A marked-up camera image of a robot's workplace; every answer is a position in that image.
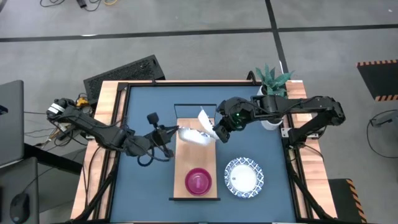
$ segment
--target pink bowl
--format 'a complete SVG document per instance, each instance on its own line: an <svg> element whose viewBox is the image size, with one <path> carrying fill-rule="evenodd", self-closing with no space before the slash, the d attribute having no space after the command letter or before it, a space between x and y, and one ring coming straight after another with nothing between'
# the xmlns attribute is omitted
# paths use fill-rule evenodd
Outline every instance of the pink bowl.
<svg viewBox="0 0 398 224"><path fill-rule="evenodd" d="M207 170L194 168L185 177L185 187L194 196L202 196L209 192L211 176Z"/></svg>

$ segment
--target black mat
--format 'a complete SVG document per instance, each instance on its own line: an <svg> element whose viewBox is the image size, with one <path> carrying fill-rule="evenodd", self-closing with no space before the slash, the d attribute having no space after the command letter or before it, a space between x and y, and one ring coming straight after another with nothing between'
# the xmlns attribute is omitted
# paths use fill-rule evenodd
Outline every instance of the black mat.
<svg viewBox="0 0 398 224"><path fill-rule="evenodd" d="M329 185L337 217L346 222L366 223L366 217L353 181L330 179Z"/></svg>
<svg viewBox="0 0 398 224"><path fill-rule="evenodd" d="M98 101L103 81L108 80L165 80L163 71L155 55L142 58L127 65L115 68L84 80L88 101L94 105Z"/></svg>
<svg viewBox="0 0 398 224"><path fill-rule="evenodd" d="M357 68L373 99L398 100L397 60L359 62Z"/></svg>

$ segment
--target gray floor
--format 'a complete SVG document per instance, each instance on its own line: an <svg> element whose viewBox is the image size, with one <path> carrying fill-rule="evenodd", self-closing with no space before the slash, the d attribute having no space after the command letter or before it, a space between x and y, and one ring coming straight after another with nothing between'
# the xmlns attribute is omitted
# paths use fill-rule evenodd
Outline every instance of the gray floor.
<svg viewBox="0 0 398 224"><path fill-rule="evenodd" d="M272 0L272 6L278 27L398 21L398 3L390 0ZM102 3L98 11L91 13L79 9L75 1L42 8L39 0L8 0L0 12L0 38L270 26L262 0L119 0L114 6ZM355 64L396 59L398 29L293 32L281 33L280 38L289 70L295 70L294 79L304 80L307 95L332 96L345 110L345 124L328 128L320 141L329 178L354 180L369 222L395 223L397 161L370 151L366 125L373 115L396 108L397 103L374 102ZM25 110L44 112L54 98L76 98L85 91L83 79L151 54L156 55L169 80L241 79L264 63L280 71L271 33L3 42L0 83L24 80ZM50 127L40 115L25 116L26 131ZM374 147L398 156L394 132L388 125L371 129ZM43 140L25 141L35 144ZM71 144L53 152L74 157L79 149L78 144ZM41 213L41 222L67 220L78 177L55 170L39 182L46 182L40 184L41 211L61 205Z"/></svg>

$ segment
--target orange and black hazard stripe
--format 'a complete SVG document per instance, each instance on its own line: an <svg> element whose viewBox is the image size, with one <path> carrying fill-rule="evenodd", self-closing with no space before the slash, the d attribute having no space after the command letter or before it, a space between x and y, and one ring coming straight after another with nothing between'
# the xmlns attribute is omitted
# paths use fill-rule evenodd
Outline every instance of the orange and black hazard stripe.
<svg viewBox="0 0 398 224"><path fill-rule="evenodd" d="M361 221L362 221L362 223L367 223L365 213L363 212L361 202L359 201L359 198L358 198L358 192L356 191L356 189L354 187L354 182L351 179L346 179L346 181L349 185L349 189L351 190L351 193L353 194L355 205L356 205L356 208L358 209L358 213L359 213L359 216L361 217Z"/></svg>
<svg viewBox="0 0 398 224"><path fill-rule="evenodd" d="M398 100L397 59L358 62L356 67L374 100Z"/></svg>

